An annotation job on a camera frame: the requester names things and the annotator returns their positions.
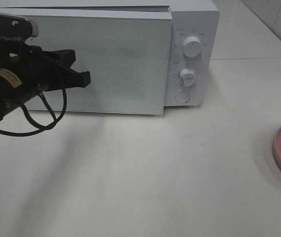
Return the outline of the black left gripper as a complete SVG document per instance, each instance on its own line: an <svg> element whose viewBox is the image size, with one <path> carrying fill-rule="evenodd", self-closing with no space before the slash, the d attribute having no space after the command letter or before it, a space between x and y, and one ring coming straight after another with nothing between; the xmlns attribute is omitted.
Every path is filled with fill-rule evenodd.
<svg viewBox="0 0 281 237"><path fill-rule="evenodd" d="M72 49L43 51L26 44L0 44L0 99L31 99L42 91L86 88L90 72L69 69L75 61Z"/></svg>

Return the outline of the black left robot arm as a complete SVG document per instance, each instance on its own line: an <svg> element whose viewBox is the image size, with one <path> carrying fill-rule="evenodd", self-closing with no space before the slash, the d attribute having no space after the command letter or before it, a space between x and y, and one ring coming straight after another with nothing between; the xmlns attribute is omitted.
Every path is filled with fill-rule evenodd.
<svg viewBox="0 0 281 237"><path fill-rule="evenodd" d="M23 45L20 50L17 56L0 60L0 121L20 108L36 130L24 133L0 130L1 135L12 137L28 137L53 129L66 112L66 89L86 88L91 82L89 71L77 72L71 69L76 61L74 50L43 51L38 46L29 45ZM61 90L63 96L59 116L44 96L46 91L56 90ZM42 125L31 117L26 103L35 97L42 100L50 113L53 119L50 124Z"/></svg>

